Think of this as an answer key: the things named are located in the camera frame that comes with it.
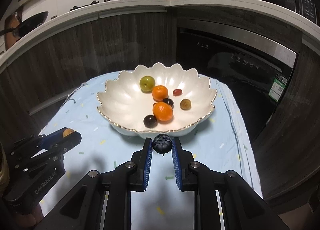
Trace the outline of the person's left hand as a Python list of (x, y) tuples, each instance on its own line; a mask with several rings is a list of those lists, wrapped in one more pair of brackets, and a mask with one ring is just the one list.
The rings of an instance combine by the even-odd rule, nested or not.
[(19, 214), (1, 197), (1, 229), (34, 229), (43, 218), (39, 204), (29, 214)]

